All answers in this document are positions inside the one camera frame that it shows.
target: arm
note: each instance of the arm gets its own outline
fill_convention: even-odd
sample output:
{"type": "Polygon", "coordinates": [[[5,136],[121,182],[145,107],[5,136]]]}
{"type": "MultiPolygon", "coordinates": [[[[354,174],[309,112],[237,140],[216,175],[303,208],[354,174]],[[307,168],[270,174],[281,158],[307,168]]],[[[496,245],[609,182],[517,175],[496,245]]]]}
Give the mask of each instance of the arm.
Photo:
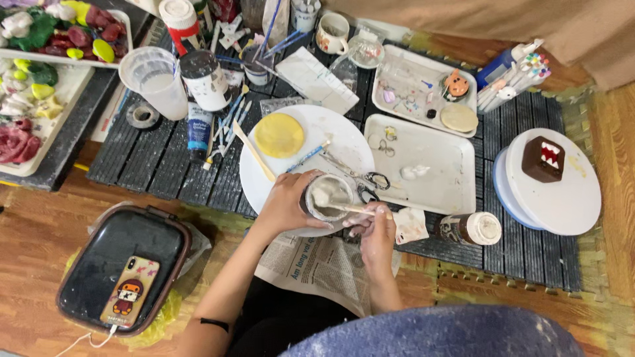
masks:
{"type": "Polygon", "coordinates": [[[361,258],[370,281],[370,303],[373,314],[403,309],[397,281],[392,275],[392,245],[397,227],[394,220],[386,218],[388,206],[371,202],[366,210],[374,210],[375,216],[357,215],[344,221],[344,227],[355,226],[351,235],[361,234],[361,258]]]}
{"type": "Polygon", "coordinates": [[[280,175],[249,233],[214,279],[190,319],[178,347],[178,356],[222,356],[231,334],[222,327],[201,323],[201,318],[229,324],[232,332],[243,306],[260,255],[278,234],[301,227],[329,228],[326,222],[309,218],[300,208],[307,184],[322,173],[280,175]]]}

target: orange clay figure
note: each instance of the orange clay figure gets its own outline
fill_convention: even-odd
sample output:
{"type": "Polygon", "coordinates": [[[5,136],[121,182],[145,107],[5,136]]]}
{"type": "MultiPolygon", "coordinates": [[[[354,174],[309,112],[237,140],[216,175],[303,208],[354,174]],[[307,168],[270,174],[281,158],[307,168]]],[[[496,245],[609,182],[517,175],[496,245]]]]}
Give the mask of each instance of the orange clay figure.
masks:
{"type": "Polygon", "coordinates": [[[144,293],[144,286],[137,279],[128,279],[121,283],[117,289],[117,302],[112,307],[112,312],[127,315],[132,311],[132,303],[136,302],[144,293]]]}
{"type": "Polygon", "coordinates": [[[458,69],[452,71],[452,74],[445,78],[443,86],[443,98],[449,102],[461,99],[470,89],[470,84],[467,82],[467,79],[458,74],[458,69]]]}

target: blue paint tube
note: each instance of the blue paint tube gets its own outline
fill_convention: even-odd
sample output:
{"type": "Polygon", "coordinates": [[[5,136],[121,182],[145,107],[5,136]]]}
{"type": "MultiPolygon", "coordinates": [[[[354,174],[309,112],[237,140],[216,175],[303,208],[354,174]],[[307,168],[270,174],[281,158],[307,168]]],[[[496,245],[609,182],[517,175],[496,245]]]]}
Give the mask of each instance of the blue paint tube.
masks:
{"type": "Polygon", "coordinates": [[[188,102],[187,109],[187,150],[190,152],[190,161],[204,163],[214,114],[202,110],[195,102],[188,102]]]}

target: beige curtain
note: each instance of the beige curtain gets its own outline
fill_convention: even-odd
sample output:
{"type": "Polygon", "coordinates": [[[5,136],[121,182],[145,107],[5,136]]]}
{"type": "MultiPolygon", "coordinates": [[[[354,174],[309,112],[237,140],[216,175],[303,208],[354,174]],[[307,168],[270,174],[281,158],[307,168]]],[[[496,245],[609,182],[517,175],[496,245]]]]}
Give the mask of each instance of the beige curtain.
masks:
{"type": "Polygon", "coordinates": [[[635,81],[635,0],[326,0],[357,18],[452,36],[527,42],[580,63],[602,90],[635,81]]]}

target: beige clay disc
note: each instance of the beige clay disc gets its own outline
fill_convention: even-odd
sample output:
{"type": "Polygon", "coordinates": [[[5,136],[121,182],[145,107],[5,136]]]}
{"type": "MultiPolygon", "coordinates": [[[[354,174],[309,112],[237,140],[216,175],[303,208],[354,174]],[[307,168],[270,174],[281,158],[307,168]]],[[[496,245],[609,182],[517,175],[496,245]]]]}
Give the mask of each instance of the beige clay disc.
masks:
{"type": "Polygon", "coordinates": [[[304,130],[292,116],[272,113],[262,118],[253,134],[256,146],[272,158],[290,158],[304,144],[304,130]]]}
{"type": "Polygon", "coordinates": [[[441,122],[452,130],[467,133],[476,129],[478,117],[466,105],[450,104],[441,110],[441,122]]]}

